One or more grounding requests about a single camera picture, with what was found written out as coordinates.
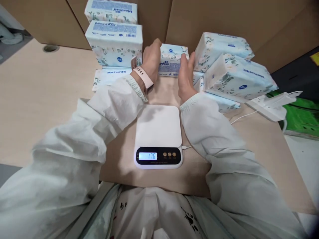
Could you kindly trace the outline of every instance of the tissue pack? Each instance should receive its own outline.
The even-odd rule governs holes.
[[[137,4],[110,0],[88,0],[84,14],[92,20],[137,24]]]
[[[177,77],[180,68],[180,58],[186,54],[189,59],[188,48],[186,46],[177,46],[162,44],[160,47],[159,76]]]
[[[244,38],[204,32],[195,50],[194,71],[206,72],[222,53],[247,60],[255,56]]]
[[[131,67],[134,56],[142,64],[141,25],[91,21],[85,37],[102,66]]]
[[[107,67],[102,70],[96,70],[92,90],[95,92],[102,85],[113,85],[118,78],[131,72],[132,69],[128,67]]]
[[[197,90],[198,92],[204,92],[204,78],[200,77],[199,80],[197,81],[197,83],[194,85],[195,90]],[[207,93],[205,92],[206,96],[213,99],[214,101],[216,101],[216,103],[219,106],[218,111],[220,113],[227,113],[229,111],[232,110],[236,110],[240,108],[240,103],[236,102],[236,101],[232,101],[211,93]]]
[[[204,73],[194,71],[193,72],[193,85],[195,85],[197,83],[197,81],[203,76],[204,76]]]
[[[232,54],[222,54],[204,73],[204,90],[245,103],[277,90],[266,67]]]

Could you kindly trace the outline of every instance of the table surface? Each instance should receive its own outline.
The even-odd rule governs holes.
[[[60,47],[44,53],[43,45],[30,41],[0,65],[0,163],[24,167],[31,163],[30,150],[52,127],[66,122],[78,98],[93,95],[95,69],[100,69],[90,50]],[[149,94],[150,104],[180,106],[175,78],[160,77]],[[226,114],[232,120],[253,112],[246,105]],[[258,113],[238,120],[234,127],[248,148],[271,174],[293,211],[315,213],[278,123]],[[193,148],[184,150],[184,162],[173,170],[141,170],[133,162],[136,121],[108,145],[100,178],[140,187],[157,186],[188,195],[209,197],[205,175],[209,165]],[[182,128],[183,145],[190,145]]]

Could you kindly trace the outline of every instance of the power strip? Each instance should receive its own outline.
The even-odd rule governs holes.
[[[276,108],[271,108],[267,104],[265,104],[265,100],[269,99],[267,96],[259,96],[251,101],[246,102],[250,108],[258,111],[259,114],[264,116],[270,121],[277,122],[280,120],[284,120],[286,118],[287,110],[278,106]]]

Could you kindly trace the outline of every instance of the white scale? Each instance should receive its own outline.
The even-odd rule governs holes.
[[[141,169],[176,169],[183,163],[179,111],[144,105],[137,116],[134,163]]]

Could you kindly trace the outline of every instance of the smartwatch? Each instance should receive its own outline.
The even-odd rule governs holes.
[[[143,70],[141,66],[137,66],[136,64],[136,56],[132,58],[131,60],[131,68],[133,71],[135,71],[139,77],[142,79],[142,81],[145,84],[145,94],[147,95],[148,92],[151,91],[151,89],[154,86],[154,83],[150,79],[150,77],[147,75],[147,73]]]

